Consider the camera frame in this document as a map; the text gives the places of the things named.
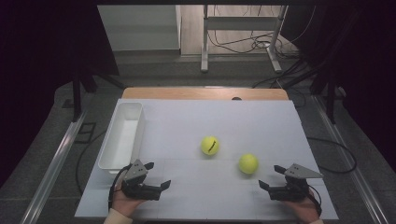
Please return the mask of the white table mat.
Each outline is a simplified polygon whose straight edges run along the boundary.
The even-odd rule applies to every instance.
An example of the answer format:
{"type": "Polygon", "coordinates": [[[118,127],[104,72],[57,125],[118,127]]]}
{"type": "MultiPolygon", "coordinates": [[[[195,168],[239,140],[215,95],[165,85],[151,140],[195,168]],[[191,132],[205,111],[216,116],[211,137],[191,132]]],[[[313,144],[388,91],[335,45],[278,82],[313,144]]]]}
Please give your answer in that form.
{"type": "MultiPolygon", "coordinates": [[[[140,220],[280,221],[293,218],[282,203],[270,199],[263,181],[282,186],[285,168],[294,163],[318,168],[291,101],[127,100],[143,106],[145,129],[139,158],[154,162],[146,184],[171,181],[159,201],[138,207],[140,220]],[[212,156],[201,150],[205,136],[219,140],[212,156]],[[239,170],[242,155],[253,154],[259,168],[239,170]]],[[[115,174],[98,167],[100,154],[78,206],[77,217],[107,214],[107,197],[115,174]]]]}

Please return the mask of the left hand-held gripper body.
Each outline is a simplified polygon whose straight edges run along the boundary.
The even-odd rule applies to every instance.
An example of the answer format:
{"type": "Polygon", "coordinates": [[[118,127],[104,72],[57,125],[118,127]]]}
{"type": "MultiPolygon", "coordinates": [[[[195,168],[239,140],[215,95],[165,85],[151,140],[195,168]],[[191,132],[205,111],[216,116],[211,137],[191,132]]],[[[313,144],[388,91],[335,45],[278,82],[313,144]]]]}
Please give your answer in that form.
{"type": "Polygon", "coordinates": [[[163,190],[144,183],[149,172],[144,165],[141,160],[135,160],[122,178],[120,189],[128,198],[158,201],[163,190]]]}

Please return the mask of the tennis ball with black mark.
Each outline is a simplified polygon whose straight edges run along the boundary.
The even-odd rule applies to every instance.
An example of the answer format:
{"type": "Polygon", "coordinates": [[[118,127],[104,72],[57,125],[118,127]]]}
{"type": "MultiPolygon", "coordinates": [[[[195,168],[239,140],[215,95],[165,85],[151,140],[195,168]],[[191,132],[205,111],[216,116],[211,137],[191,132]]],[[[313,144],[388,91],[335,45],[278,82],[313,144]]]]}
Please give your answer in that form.
{"type": "Polygon", "coordinates": [[[215,136],[205,136],[201,141],[201,150],[208,156],[215,155],[219,151],[219,140],[215,136]]]}

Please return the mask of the white plastic bin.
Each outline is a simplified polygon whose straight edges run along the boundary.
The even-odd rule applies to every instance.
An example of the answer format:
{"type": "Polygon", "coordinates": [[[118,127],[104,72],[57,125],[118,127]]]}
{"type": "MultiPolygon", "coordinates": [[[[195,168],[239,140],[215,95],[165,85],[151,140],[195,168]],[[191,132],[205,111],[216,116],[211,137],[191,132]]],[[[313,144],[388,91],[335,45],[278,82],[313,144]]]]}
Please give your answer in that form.
{"type": "Polygon", "coordinates": [[[115,174],[138,159],[144,129],[143,106],[138,102],[118,100],[101,146],[98,167],[115,174]]]}

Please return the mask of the plain yellow tennis ball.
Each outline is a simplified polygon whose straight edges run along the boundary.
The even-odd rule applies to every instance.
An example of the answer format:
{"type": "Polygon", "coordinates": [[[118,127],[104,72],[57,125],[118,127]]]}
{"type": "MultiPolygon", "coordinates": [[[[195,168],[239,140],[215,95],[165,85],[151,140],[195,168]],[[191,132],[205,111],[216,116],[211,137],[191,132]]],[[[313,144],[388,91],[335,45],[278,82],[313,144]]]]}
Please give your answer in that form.
{"type": "Polygon", "coordinates": [[[239,159],[238,167],[244,174],[252,175],[259,168],[259,160],[253,154],[244,154],[239,159]]]}

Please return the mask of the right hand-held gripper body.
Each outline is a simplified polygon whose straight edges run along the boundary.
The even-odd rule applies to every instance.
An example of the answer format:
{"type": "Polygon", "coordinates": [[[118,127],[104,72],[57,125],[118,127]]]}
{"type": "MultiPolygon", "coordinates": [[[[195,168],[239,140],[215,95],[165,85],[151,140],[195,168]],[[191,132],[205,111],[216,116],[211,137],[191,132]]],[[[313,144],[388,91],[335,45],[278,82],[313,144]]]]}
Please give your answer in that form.
{"type": "Polygon", "coordinates": [[[283,176],[286,185],[283,187],[270,187],[268,193],[271,200],[300,202],[309,193],[308,178],[322,178],[323,174],[294,163],[283,176]]]}

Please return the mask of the wooden table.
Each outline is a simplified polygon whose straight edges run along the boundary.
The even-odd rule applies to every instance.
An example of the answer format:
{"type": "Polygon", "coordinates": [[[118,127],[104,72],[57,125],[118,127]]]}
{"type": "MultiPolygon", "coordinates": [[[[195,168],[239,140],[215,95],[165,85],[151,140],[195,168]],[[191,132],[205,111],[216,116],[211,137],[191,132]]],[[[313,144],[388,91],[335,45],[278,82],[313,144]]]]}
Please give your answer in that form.
{"type": "Polygon", "coordinates": [[[281,89],[198,88],[198,87],[133,87],[123,91],[122,99],[166,100],[288,100],[281,89]]]}

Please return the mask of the white cabinet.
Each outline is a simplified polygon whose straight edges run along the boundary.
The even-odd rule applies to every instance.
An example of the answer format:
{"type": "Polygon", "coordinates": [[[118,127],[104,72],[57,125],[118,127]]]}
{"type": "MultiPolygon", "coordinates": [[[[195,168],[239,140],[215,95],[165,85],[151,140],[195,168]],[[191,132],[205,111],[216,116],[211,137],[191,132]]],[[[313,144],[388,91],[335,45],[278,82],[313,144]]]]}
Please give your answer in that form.
{"type": "Polygon", "coordinates": [[[99,6],[113,51],[179,50],[179,5],[99,6]]]}

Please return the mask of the black metal stand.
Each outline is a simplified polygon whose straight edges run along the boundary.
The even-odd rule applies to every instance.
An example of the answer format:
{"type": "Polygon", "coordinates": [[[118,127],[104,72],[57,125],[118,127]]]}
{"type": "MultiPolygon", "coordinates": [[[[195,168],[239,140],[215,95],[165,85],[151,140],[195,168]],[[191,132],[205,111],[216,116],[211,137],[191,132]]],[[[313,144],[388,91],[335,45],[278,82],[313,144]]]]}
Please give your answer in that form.
{"type": "Polygon", "coordinates": [[[310,87],[310,91],[314,95],[319,95],[324,90],[326,90],[326,95],[324,96],[325,112],[330,122],[334,124],[334,102],[336,99],[342,99],[342,96],[336,95],[337,85],[334,72],[320,72],[310,87]]]}
{"type": "Polygon", "coordinates": [[[78,119],[82,116],[82,99],[81,99],[81,89],[83,87],[84,90],[88,93],[95,93],[97,90],[97,84],[94,81],[94,76],[97,76],[106,82],[116,86],[121,90],[125,90],[127,88],[126,85],[116,80],[111,75],[102,74],[97,71],[94,71],[92,74],[83,74],[82,72],[75,72],[72,75],[72,92],[73,92],[73,122],[77,122],[78,119]]]}

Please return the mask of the white metal stand frame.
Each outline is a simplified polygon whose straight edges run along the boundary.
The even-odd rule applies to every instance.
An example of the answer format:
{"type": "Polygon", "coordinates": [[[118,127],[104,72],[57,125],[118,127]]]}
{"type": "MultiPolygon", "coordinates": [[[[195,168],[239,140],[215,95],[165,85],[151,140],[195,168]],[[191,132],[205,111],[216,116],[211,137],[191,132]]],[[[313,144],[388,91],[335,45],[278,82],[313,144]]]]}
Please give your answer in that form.
{"type": "Polygon", "coordinates": [[[209,31],[270,31],[273,33],[269,44],[265,44],[270,62],[276,73],[280,73],[282,68],[276,57],[276,41],[283,24],[287,11],[287,6],[281,6],[278,15],[275,17],[210,17],[208,15],[208,5],[204,5],[204,35],[201,51],[201,71],[208,71],[208,32],[209,31]]]}

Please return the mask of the person's right hand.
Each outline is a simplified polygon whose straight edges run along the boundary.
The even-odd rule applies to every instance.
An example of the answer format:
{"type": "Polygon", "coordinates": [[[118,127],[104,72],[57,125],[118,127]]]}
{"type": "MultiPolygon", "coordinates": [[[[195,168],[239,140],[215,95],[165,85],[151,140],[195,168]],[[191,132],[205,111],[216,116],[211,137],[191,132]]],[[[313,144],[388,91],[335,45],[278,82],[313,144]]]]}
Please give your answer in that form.
{"type": "Polygon", "coordinates": [[[308,197],[297,203],[284,201],[283,204],[293,211],[294,215],[302,224],[309,224],[310,222],[321,219],[315,204],[308,197]]]}

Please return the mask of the dark curtain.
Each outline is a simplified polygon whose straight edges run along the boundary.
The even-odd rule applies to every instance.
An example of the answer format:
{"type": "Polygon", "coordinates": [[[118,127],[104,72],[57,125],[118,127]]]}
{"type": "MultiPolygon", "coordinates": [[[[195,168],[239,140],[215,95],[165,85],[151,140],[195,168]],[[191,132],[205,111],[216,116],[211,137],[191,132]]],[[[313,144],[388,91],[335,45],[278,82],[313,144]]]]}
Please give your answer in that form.
{"type": "Polygon", "coordinates": [[[55,91],[117,75],[99,0],[0,0],[0,188],[33,143],[55,91]]]}
{"type": "MultiPolygon", "coordinates": [[[[396,0],[357,0],[361,14],[335,56],[344,107],[396,172],[396,0]]],[[[353,6],[290,6],[281,35],[317,65],[353,6]]]]}

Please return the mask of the metal floor rail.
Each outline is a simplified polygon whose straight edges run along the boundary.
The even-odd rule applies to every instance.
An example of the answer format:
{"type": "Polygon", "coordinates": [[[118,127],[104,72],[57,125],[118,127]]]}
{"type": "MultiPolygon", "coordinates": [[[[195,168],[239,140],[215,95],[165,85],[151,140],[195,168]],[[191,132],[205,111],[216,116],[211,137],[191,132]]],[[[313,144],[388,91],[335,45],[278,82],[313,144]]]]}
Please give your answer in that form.
{"type": "MultiPolygon", "coordinates": [[[[313,100],[322,121],[328,129],[331,139],[334,142],[346,147],[347,144],[343,136],[340,134],[337,126],[333,124],[327,116],[325,103],[317,95],[313,95],[311,99],[313,100]]],[[[356,169],[351,172],[351,178],[374,224],[389,224],[389,219],[386,216],[385,210],[382,208],[382,205],[375,196],[373,189],[369,185],[369,182],[366,180],[366,178],[363,176],[359,167],[356,167],[356,169]]]]}
{"type": "Polygon", "coordinates": [[[66,130],[64,137],[58,146],[49,167],[44,174],[34,197],[30,201],[20,224],[36,224],[40,214],[50,196],[52,188],[61,172],[65,159],[75,142],[78,131],[86,117],[87,109],[83,109],[75,121],[72,121],[66,130]]]}

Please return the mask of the person's left hand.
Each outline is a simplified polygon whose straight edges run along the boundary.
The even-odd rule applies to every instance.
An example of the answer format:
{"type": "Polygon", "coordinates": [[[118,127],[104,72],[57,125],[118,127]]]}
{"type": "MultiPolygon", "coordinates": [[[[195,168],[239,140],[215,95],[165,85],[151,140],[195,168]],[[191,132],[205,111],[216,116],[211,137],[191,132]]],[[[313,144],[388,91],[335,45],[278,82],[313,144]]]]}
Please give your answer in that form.
{"type": "Polygon", "coordinates": [[[126,217],[132,217],[136,208],[144,203],[145,200],[137,200],[128,198],[120,189],[120,185],[116,186],[112,197],[111,208],[126,217]]]}

